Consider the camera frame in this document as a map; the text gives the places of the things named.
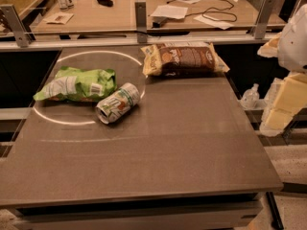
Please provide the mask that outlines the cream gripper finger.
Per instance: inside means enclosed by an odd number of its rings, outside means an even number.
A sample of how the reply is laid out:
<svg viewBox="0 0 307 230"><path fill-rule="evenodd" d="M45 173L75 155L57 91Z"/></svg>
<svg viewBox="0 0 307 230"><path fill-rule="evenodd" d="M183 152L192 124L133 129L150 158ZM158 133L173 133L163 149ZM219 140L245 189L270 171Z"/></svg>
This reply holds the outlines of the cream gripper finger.
<svg viewBox="0 0 307 230"><path fill-rule="evenodd" d="M282 133L293 117L307 105L307 75L290 73L275 79L266 95L260 132L265 136Z"/></svg>
<svg viewBox="0 0 307 230"><path fill-rule="evenodd" d="M261 46L257 51L257 55L263 58L276 58L278 53L278 43L280 36L281 33L278 33L267 43Z"/></svg>

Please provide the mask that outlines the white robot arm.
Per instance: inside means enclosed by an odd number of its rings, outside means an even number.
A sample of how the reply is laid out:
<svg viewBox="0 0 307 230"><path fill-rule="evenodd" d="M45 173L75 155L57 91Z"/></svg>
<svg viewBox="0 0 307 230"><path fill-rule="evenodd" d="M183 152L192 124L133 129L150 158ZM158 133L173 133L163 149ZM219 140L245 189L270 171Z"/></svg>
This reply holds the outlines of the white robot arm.
<svg viewBox="0 0 307 230"><path fill-rule="evenodd" d="M283 31L261 46L257 54L277 58L278 64L289 71L283 80L273 80L265 96L260 132L273 137L307 105L307 5L301 6Z"/></svg>

